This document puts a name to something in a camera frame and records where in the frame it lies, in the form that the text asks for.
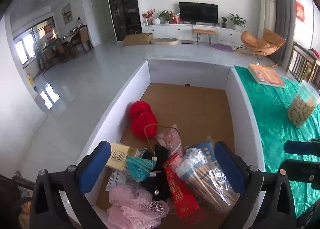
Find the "green potted plant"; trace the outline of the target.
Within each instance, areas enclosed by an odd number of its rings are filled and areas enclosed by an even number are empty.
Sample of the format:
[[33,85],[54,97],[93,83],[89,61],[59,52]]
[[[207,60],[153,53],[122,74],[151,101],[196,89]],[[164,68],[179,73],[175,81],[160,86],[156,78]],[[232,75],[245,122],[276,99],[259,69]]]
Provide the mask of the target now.
[[229,21],[233,23],[234,26],[245,27],[247,21],[238,16],[237,14],[230,13]]

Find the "dining table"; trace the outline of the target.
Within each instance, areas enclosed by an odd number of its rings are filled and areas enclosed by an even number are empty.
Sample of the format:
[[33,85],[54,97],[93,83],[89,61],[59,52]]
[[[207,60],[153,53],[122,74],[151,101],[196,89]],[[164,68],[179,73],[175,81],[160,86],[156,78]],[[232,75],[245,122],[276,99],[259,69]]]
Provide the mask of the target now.
[[71,42],[64,39],[51,39],[42,49],[45,61],[52,61],[53,63],[66,63],[70,58],[76,57],[75,49]]

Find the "red packaged bag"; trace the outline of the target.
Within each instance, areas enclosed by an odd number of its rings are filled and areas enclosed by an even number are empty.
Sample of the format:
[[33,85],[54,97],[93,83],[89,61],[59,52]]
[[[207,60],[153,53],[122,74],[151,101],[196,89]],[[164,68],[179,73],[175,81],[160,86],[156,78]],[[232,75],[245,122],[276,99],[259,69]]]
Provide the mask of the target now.
[[176,168],[180,163],[181,157],[178,153],[175,153],[164,163],[163,167],[177,216],[187,224],[193,224],[202,220],[205,213],[200,208],[191,190],[176,174]]

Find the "white storage box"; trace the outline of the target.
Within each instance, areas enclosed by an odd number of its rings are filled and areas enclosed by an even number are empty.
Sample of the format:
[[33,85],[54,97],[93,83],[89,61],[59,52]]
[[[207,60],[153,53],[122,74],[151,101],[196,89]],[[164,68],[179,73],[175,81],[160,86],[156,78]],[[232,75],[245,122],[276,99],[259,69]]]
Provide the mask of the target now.
[[150,104],[159,124],[177,125],[185,146],[211,136],[227,143],[245,163],[265,170],[257,121],[236,69],[181,60],[144,61],[102,115],[81,157],[101,141],[145,147],[129,128],[127,112],[137,100]]

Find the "green tablecloth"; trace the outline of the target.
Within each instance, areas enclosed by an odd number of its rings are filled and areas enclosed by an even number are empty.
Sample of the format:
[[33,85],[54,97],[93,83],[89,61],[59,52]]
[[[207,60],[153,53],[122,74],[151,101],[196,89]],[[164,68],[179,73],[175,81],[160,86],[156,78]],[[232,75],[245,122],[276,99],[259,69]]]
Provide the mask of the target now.
[[287,108],[300,84],[283,79],[284,88],[260,85],[248,69],[236,66],[235,70],[244,85],[257,121],[265,171],[276,173],[285,159],[319,162],[319,157],[287,154],[283,150],[288,140],[309,141],[319,138],[319,107],[316,107],[302,128],[295,128],[287,117]]

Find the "black glass cabinet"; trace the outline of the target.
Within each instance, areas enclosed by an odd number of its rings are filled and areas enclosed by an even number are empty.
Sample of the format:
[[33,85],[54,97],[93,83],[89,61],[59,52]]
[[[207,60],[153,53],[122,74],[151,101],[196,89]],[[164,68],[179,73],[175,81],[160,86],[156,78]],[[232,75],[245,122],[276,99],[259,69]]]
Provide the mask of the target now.
[[142,33],[138,0],[108,0],[117,41]]

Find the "black fluffy object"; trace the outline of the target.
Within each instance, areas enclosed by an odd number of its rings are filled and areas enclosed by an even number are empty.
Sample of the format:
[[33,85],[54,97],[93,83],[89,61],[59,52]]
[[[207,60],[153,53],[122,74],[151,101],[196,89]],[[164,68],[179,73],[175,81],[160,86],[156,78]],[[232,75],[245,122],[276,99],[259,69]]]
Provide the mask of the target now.
[[171,197],[171,193],[163,165],[169,158],[169,152],[165,147],[156,144],[155,157],[157,158],[155,167],[146,180],[140,184],[152,194],[153,200],[167,201]]

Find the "pink patterned bag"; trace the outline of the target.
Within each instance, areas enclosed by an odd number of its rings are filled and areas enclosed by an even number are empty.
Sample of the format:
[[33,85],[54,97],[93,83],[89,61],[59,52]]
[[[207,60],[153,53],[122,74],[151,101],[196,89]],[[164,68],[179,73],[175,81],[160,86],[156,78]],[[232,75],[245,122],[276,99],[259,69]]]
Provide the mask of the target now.
[[176,153],[180,157],[183,156],[182,141],[177,125],[166,128],[157,134],[155,138],[161,146],[168,150],[169,156],[173,156]]

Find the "tissue paper pack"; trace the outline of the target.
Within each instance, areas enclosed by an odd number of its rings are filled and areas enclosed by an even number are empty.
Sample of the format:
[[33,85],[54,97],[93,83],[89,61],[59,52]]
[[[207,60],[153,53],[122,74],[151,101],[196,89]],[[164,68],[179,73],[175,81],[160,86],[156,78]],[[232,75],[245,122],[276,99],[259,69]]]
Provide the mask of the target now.
[[118,170],[126,170],[126,158],[136,157],[138,154],[138,149],[134,147],[129,147],[126,145],[118,143],[110,143],[111,155],[106,163],[106,167]]

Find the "pink mesh net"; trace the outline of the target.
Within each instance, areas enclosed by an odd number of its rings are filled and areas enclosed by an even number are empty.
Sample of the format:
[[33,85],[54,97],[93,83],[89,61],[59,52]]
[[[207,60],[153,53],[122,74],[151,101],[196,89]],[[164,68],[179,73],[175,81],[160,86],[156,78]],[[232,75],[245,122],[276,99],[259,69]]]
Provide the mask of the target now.
[[155,228],[169,213],[165,201],[154,201],[152,194],[143,188],[115,186],[108,197],[111,204],[107,209],[108,228]]

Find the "small wooden bench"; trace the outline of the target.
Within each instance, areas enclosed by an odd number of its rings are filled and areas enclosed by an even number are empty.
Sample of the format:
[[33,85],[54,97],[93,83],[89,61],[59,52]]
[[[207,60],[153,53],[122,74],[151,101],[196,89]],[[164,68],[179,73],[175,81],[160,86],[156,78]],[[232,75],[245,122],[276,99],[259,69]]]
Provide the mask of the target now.
[[197,44],[200,43],[202,34],[208,35],[208,42],[210,46],[212,45],[212,36],[217,35],[217,32],[215,30],[193,29],[193,32],[197,35],[197,38],[196,38]]

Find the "orange lounge chair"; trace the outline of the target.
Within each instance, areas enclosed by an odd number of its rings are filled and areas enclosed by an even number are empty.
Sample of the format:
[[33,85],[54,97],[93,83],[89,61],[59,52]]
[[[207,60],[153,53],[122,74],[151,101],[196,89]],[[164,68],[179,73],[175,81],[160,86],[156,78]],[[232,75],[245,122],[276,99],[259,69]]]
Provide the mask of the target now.
[[257,65],[261,66],[263,57],[269,57],[282,48],[286,39],[265,28],[263,37],[256,38],[249,31],[243,31],[240,37],[242,44],[235,50],[247,56],[255,56]]

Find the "teal patterned pouch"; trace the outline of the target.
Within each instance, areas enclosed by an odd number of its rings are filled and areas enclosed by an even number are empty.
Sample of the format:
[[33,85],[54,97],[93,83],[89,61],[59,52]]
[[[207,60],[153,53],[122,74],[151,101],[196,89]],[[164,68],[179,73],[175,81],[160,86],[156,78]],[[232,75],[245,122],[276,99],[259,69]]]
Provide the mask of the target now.
[[156,162],[153,160],[126,157],[127,172],[136,182],[146,180],[154,169],[155,165]]

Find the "purple round floor mat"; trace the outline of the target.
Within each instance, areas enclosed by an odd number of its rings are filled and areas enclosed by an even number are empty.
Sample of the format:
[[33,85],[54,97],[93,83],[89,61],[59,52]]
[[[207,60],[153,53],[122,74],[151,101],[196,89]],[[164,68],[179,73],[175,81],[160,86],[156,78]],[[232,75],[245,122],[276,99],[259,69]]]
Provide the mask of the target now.
[[213,44],[213,48],[215,48],[218,51],[224,51],[224,52],[233,52],[235,51],[235,48],[229,46],[229,45],[224,45],[224,44]]

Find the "clear plastic snack jar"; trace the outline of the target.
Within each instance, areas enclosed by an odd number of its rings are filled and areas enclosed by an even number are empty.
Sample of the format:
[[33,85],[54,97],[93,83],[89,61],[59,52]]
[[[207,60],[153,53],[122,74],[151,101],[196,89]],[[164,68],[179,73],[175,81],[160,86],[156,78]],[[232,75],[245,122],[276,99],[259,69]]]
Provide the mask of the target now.
[[319,92],[313,85],[303,80],[287,109],[287,117],[293,126],[301,128],[311,117],[318,104]]

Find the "cardboard box on floor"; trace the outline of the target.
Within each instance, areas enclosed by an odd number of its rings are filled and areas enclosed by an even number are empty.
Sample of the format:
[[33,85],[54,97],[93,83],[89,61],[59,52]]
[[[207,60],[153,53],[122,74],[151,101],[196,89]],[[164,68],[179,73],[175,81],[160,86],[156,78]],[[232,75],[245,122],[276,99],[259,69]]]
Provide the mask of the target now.
[[149,45],[153,39],[153,33],[141,33],[127,35],[124,39],[125,46]]

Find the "orange book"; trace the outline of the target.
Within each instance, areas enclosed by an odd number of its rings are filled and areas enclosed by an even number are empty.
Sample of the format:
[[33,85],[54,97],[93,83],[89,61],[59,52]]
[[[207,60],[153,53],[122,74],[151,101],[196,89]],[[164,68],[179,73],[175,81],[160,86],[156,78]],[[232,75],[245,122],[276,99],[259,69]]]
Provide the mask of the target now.
[[267,85],[280,88],[285,87],[285,83],[275,70],[262,67],[261,65],[255,65],[252,63],[249,64],[247,69],[249,73],[253,76],[253,79],[256,81],[256,83],[260,85]]

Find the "red flower vase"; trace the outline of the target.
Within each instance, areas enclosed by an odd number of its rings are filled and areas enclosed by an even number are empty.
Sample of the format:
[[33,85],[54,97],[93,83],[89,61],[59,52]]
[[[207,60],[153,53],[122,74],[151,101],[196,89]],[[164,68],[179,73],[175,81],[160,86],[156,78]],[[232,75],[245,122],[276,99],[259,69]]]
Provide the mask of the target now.
[[148,9],[145,13],[142,13],[142,17],[144,19],[144,25],[148,26],[149,22],[152,20],[152,17],[155,14],[155,10],[154,9]]

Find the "wooden dining chair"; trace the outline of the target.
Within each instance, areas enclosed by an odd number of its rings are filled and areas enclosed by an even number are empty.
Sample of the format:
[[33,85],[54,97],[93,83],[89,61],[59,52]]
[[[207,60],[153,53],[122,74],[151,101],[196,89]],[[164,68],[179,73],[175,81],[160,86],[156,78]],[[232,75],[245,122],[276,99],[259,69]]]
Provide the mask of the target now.
[[87,25],[78,28],[77,33],[71,38],[70,44],[75,54],[78,52],[78,46],[81,46],[85,53],[93,49]]

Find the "white tv cabinet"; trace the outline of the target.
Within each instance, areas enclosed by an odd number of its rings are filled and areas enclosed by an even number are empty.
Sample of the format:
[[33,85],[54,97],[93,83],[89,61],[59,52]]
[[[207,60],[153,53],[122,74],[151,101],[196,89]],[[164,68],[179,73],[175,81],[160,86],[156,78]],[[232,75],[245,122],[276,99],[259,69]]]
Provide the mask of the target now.
[[197,33],[194,30],[214,31],[212,43],[227,45],[240,45],[242,31],[232,30],[229,28],[192,25],[192,24],[160,24],[143,26],[143,33],[152,33],[154,38],[177,38],[180,40],[197,40]]

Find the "black flat television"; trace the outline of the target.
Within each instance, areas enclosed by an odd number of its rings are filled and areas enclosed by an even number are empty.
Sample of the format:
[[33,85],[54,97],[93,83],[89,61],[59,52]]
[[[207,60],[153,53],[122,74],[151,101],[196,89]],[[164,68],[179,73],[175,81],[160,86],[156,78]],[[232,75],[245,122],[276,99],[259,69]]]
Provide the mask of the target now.
[[183,22],[218,23],[218,5],[216,4],[180,2],[179,9]]

